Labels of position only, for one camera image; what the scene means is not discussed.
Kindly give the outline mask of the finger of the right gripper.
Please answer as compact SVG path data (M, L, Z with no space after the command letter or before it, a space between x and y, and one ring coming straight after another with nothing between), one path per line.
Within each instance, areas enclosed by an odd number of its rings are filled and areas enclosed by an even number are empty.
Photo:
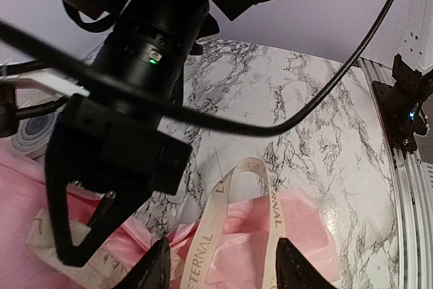
M152 190L147 186L140 187L138 190L127 190L117 195L78 246L72 242L70 223L67 220L66 230L69 243L64 249L64 264L83 267L108 237L149 199L151 194Z
M91 169L85 137L74 127L57 123L45 155L45 180L49 216L58 258L66 265L82 267L89 260L72 242L66 190L68 184L82 183Z

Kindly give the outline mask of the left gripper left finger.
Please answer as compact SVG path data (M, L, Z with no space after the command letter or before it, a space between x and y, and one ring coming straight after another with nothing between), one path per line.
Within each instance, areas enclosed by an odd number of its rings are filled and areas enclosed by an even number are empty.
M169 289L170 267L168 239L161 238L116 285L116 289Z

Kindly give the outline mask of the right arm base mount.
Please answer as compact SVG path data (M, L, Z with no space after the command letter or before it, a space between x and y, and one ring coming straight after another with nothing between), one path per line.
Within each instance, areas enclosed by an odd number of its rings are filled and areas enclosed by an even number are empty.
M420 116L423 103L432 95L432 72L423 75L404 63L401 55L394 57L390 86L372 82L373 93L384 121L387 139L392 148L408 152L417 150L414 135L426 135L428 123Z

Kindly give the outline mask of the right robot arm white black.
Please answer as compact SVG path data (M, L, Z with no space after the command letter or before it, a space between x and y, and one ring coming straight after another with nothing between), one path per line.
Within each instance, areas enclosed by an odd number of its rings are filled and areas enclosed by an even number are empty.
M153 192L175 194L192 148L159 132L162 117L237 135L279 135L307 105L274 127L222 120L182 106L183 69L198 39L219 32L216 4L231 20L270 0L62 0L89 32L108 31L90 67L53 55L90 91L74 94L47 147L45 177L55 248L61 262L82 267Z

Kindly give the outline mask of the pink wrapping paper sheet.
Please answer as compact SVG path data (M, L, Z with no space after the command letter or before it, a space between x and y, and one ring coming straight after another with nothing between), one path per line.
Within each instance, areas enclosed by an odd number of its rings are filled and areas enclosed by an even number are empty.
M303 192L230 203L231 184L268 182L264 162L239 161L209 194L201 218L155 238L133 211L144 183L102 185L47 156L1 150L2 288L332 288L336 244Z

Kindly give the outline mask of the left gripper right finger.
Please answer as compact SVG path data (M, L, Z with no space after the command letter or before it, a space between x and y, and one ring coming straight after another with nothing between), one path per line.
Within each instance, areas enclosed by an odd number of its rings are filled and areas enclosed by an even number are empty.
M276 248L278 289L335 289L287 238Z

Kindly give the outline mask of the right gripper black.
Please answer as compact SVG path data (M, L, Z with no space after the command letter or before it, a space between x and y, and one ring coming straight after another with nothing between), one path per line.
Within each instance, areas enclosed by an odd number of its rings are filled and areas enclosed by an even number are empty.
M191 146L158 130L180 106L184 63L208 0L132 0L92 63L88 96L73 95L49 142L49 191L72 181L119 196L176 194Z

